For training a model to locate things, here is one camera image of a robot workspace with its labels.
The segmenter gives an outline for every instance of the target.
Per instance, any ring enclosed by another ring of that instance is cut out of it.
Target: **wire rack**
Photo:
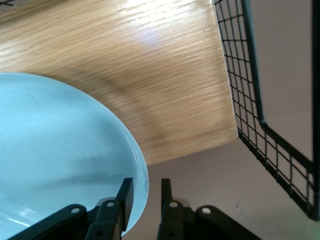
[[[264,118],[250,0],[212,0],[220,30],[239,138],[297,205],[313,220],[319,211],[319,27],[313,3],[313,161],[279,134]]]

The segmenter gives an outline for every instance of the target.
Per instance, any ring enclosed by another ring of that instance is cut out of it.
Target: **black metal frame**
[[[320,220],[320,2],[312,5],[313,161],[265,120],[250,0],[212,0],[239,138],[297,205]]]

